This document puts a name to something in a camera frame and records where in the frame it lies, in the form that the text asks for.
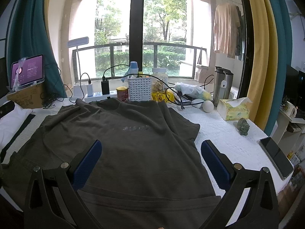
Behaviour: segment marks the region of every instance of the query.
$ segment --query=blue gripper pad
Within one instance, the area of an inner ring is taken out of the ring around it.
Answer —
[[[205,140],[201,144],[201,155],[219,188],[228,191],[231,186],[231,175],[220,159],[221,155],[224,154],[221,154],[210,140]]]
[[[75,191],[84,187],[101,154],[102,144],[99,140],[96,140],[72,173],[71,184]]]

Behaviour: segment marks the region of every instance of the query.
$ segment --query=mug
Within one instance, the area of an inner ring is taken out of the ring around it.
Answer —
[[[296,116],[297,108],[290,102],[286,102],[286,105],[284,107],[284,112],[286,115],[294,118]]]

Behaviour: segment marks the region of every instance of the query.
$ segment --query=tin can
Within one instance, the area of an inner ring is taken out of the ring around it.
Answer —
[[[122,101],[128,101],[129,100],[129,93],[128,93],[128,87],[118,87],[116,88],[116,92],[117,92],[117,98]]]

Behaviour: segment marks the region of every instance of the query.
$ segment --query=dark gray t-shirt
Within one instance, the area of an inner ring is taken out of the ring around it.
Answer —
[[[77,100],[3,165],[3,186],[22,207],[35,165],[57,168],[98,139],[102,155],[78,192],[105,229],[196,229],[220,200],[194,144],[199,128],[164,102]]]

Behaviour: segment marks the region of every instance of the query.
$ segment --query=bolt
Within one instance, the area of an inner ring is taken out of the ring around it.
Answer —
[[[33,169],[33,171],[35,171],[35,172],[37,172],[37,171],[39,171],[39,170],[40,170],[40,167],[39,167],[39,166],[35,166],[34,169]]]
[[[60,165],[60,167],[62,168],[62,169],[65,169],[65,168],[67,168],[69,166],[69,164],[67,163],[67,162],[64,162],[64,163],[62,163],[61,165]]]
[[[236,164],[234,164],[234,168],[240,170],[240,169],[242,169],[242,165],[239,163],[236,163]]]
[[[270,170],[269,170],[268,167],[263,167],[263,171],[266,172],[266,173],[269,173],[269,172],[270,172]]]

